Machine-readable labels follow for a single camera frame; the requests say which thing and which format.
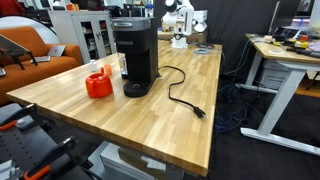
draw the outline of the coffee maker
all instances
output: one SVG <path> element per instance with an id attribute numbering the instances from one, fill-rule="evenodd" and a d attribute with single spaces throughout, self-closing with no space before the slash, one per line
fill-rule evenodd
<path id="1" fill-rule="evenodd" d="M 146 95 L 158 74 L 158 39 L 155 18 L 112 19 L 118 53 L 125 54 L 128 81 L 123 87 L 128 97 Z"/>

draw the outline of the chair armrest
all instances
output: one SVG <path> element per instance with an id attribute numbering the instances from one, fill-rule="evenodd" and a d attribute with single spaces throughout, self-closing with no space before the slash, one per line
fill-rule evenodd
<path id="1" fill-rule="evenodd" d="M 79 66 L 83 65 L 80 47 L 76 44 L 46 44 L 50 50 L 52 46 L 66 46 L 63 56 L 69 56 L 76 59 Z"/>

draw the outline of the sofa cushion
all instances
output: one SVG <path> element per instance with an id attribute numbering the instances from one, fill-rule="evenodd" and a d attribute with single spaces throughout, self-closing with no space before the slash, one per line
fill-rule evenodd
<path id="1" fill-rule="evenodd" d="M 32 51 L 35 57 L 46 56 L 49 51 L 40 35 L 31 26 L 0 29 L 0 34 Z M 19 59 L 20 61 L 27 61 L 30 56 L 21 56 Z"/>
<path id="2" fill-rule="evenodd" d="M 50 62 L 38 63 L 38 66 L 32 64 L 30 60 L 22 64 L 25 70 L 21 70 L 16 64 L 5 66 L 7 74 L 0 77 L 0 102 L 9 102 L 7 96 L 4 95 L 9 91 L 79 66 L 74 58 L 66 56 L 51 57 Z"/>

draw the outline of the metal frame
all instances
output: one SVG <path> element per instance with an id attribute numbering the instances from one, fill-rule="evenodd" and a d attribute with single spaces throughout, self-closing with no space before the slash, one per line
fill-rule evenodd
<path id="1" fill-rule="evenodd" d="M 239 84 L 238 87 L 246 88 L 246 89 L 254 89 L 257 90 L 256 86 L 252 86 L 252 82 L 256 72 L 258 70 L 259 64 L 261 62 L 262 56 L 256 52 L 254 61 L 252 63 L 246 84 Z M 290 68 L 289 73 L 282 83 L 278 92 L 276 92 L 276 96 L 273 99 L 266 115 L 264 116 L 258 130 L 250 129 L 250 128 L 241 128 L 241 133 L 244 136 L 248 136 L 251 138 L 259 139 L 262 141 L 267 141 L 270 143 L 274 143 L 277 145 L 285 146 L 288 148 L 304 151 L 307 153 L 315 154 L 320 156 L 320 148 L 311 146 L 305 143 L 301 143 L 298 141 L 294 141 L 288 138 L 284 138 L 281 136 L 277 136 L 271 134 L 272 129 L 278 122 L 281 114 L 287 107 L 289 101 L 297 90 L 302 78 L 304 77 L 307 70 L 320 71 L 320 65 L 318 64 L 308 64 L 308 63 L 299 63 L 299 62 L 291 62 L 291 61 L 281 61 L 277 60 L 279 64 L 287 66 Z M 258 90 L 263 92 L 270 92 L 268 89 L 258 88 Z"/>

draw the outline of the bottle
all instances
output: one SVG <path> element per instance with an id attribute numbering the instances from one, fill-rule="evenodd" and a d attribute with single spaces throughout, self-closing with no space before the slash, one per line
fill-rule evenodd
<path id="1" fill-rule="evenodd" d="M 98 65 L 97 65 L 97 62 L 96 62 L 96 60 L 94 60 L 94 59 L 90 60 L 90 70 L 91 70 L 92 72 L 96 72 L 96 71 L 99 70 Z"/>

